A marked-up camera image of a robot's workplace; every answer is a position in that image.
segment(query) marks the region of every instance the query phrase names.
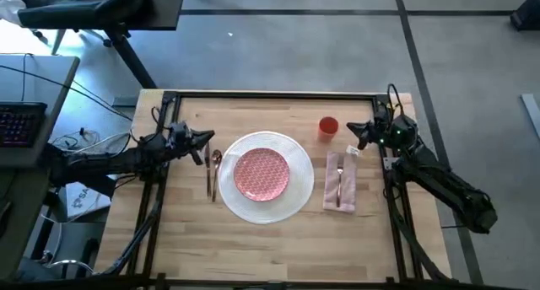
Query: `black metal frame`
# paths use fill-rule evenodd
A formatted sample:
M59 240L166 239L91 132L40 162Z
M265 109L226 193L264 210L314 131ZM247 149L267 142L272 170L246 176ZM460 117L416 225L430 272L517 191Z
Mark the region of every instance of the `black metal frame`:
M184 98L217 98L217 99L312 99L312 100L357 100L357 101L369 101L371 107L375 112L375 109L380 101L387 102L388 96L386 94L340 94L340 93L298 93L298 92L219 92L219 91L165 91L162 99L162 104L165 104L168 99L171 97L175 98L175 107L173 109L173 121L177 121L180 115L181 100ZM159 124L163 126L165 122L165 110L160 112ZM379 147L379 152L381 156L381 169L383 170L383 177L385 181L385 191L387 194L387 204L388 211L391 212L392 205L391 202L395 202L397 199L394 196L392 187L389 184L389 171L384 169L383 160L388 156L388 152L385 148ZM166 178L168 174L169 166L163 168L162 173L159 176L159 188L157 194L156 202L163 201L163 196L165 195L166 187ZM402 201L402 212L405 218L406 225L412 230L414 234L413 226L413 214L411 212L410 203L408 200L408 193L405 184L403 184L403 190L400 191L399 197ZM143 190L143 198L138 211L138 223L136 225L136 230L140 226L140 223L143 221L143 218L146 216L146 211L149 204L150 191L152 190L152 180L147 180ZM403 254L402 239L400 231L392 219L392 216L389 215L389 220L391 224L391 234L394 243L394 250L396 255L397 263L397 275L400 282L405 282L409 280L407 274L407 267L405 265L405 256ZM159 227L159 217L155 222L155 225L152 228L151 234L149 236L148 245L147 245L147 254L143 264L143 275L150 277L152 264L154 260L154 250L157 242L157 230ZM138 253L130 260L130 265L128 267L127 274L134 275L136 262L138 259ZM417 256L411 250L411 259L413 262L413 279L417 281L422 281L424 279L422 273L422 266L419 263ZM167 285L171 286L202 286L202 287L253 287L254 285L265 285L267 287L268 282L220 282L220 281L185 281L185 280L167 280ZM354 288L354 289L372 289L372 288L390 288L393 284L393 277L388 277L386 282L286 282L281 284L286 287L307 287L307 288Z

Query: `wooden tabletop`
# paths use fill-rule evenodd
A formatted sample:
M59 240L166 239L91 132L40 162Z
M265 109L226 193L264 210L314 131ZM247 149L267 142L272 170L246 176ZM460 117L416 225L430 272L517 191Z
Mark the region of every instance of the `wooden tabletop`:
M163 90L143 90L133 132L152 133L150 108L159 106ZM406 113L414 117L409 94L401 95ZM195 130L214 129L212 148L224 152L235 140L257 131L274 131L295 139L310 155L315 187L310 200L293 217L257 225L238 218L220 196L206 196L206 170L192 160L171 162L159 226L153 275L221 281L383 282L397 277L381 159L376 145L358 161L356 213L323 211L327 151L344 152L358 140L344 124L368 121L371 103L358 100L194 99L184 98L179 120ZM317 123L325 115L340 122L330 144L316 140ZM450 266L435 199L415 184L409 198L418 241L447 274ZM116 191L96 261L96 270L110 266L133 235L143 183ZM142 271L145 245L138 271ZM408 248L406 263L412 271Z

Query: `pink patterned plate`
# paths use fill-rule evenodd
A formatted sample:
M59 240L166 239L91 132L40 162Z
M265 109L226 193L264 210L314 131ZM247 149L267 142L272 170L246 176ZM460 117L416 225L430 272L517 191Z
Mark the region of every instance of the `pink patterned plate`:
M236 188L253 201L271 201L289 183L289 166L276 151L255 148L238 159L235 166Z

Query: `red cup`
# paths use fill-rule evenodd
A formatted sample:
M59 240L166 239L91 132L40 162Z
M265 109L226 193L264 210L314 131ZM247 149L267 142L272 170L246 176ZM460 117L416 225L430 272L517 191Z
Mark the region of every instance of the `red cup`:
M322 117L321 121L319 121L319 141L330 142L336 136L338 128L339 123L335 118L330 116Z

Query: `floor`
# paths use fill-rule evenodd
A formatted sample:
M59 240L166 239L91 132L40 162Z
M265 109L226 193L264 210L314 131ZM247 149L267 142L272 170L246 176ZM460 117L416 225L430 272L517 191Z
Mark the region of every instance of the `floor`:
M540 288L540 212L534 210L540 148L519 99L523 93L540 99L540 32L516 32L507 15L493 16L524 0L402 1L416 12L400 18L392 12L396 0L185 0L177 31L132 32L130 42L161 88L381 92L395 83L413 95L424 140L491 195L499 221L490 235L472 235L484 281ZM193 9L205 14L189 15ZM294 9L295 15L240 9ZM483 16L486 11L501 13ZM0 35L0 52L47 54L54 40L54 31L44 31L49 45L43 45L3 21L0 30L9 32ZM109 101L140 89L115 51L91 35L68 32L59 54L81 57L78 82ZM75 110L88 114L80 118ZM102 137L129 128L70 94L54 136L81 126ZM452 225L448 209L439 209L441 224ZM466 282L457 231L444 233L453 276Z

